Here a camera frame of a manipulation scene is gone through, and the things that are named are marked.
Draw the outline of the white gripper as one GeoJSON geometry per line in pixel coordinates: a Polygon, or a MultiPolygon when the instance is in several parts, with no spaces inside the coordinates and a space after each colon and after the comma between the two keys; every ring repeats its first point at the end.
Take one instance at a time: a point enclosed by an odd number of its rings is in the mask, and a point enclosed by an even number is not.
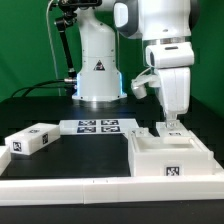
{"type": "Polygon", "coordinates": [[[159,77],[157,96],[166,115],[166,127],[174,129],[177,115],[187,112],[190,97],[190,66],[194,52],[190,42],[149,45],[147,64],[159,77]]]}

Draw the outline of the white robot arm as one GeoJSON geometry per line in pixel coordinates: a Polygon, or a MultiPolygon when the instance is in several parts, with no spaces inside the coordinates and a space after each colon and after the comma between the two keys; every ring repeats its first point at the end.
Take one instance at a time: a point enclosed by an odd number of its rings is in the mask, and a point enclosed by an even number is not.
{"type": "Polygon", "coordinates": [[[134,95],[156,90],[165,124],[177,125],[188,111],[190,66],[195,56],[191,31],[199,17],[198,0],[58,0],[65,28],[77,24],[81,36],[82,67],[69,71],[76,79],[73,99],[90,105],[124,98],[122,75],[115,57],[115,36],[142,42],[147,68],[131,82],[134,95]]]}

